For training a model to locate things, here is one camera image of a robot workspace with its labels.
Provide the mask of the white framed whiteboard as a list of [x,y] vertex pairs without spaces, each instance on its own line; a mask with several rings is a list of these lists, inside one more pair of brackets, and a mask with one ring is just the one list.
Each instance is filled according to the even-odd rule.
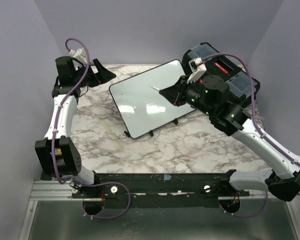
[[182,64],[174,59],[109,86],[109,92],[130,138],[153,136],[154,130],[194,112],[189,105],[173,106],[150,86],[165,89],[184,75]]

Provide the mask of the silver whiteboard marker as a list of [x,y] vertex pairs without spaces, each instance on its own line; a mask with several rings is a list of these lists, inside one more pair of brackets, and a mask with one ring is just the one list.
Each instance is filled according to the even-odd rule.
[[154,89],[154,90],[156,90],[157,92],[159,92],[160,91],[160,89],[158,88],[158,87],[155,87],[155,86],[150,86],[152,89]]

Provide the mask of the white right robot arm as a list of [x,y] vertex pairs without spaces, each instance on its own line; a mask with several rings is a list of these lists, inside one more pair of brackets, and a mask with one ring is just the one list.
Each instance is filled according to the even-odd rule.
[[259,190],[270,192],[282,201],[292,201],[300,192],[300,156],[278,144],[254,124],[246,110],[228,100],[229,92],[229,85],[217,75],[191,83],[182,75],[174,85],[159,90],[172,105],[188,104],[208,115],[216,129],[247,146],[271,168],[261,172],[233,171],[220,183],[224,195]]

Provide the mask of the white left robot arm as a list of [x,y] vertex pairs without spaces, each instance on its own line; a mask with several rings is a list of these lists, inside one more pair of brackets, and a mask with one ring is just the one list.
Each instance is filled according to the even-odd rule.
[[91,198],[97,197],[101,185],[94,171],[82,164],[81,155],[71,139],[72,121],[81,97],[81,89],[103,85],[116,78],[95,58],[90,66],[70,56],[56,58],[57,77],[52,90],[53,114],[49,128],[42,140],[37,140],[34,149],[43,172],[61,183],[73,180],[84,185],[83,191]]

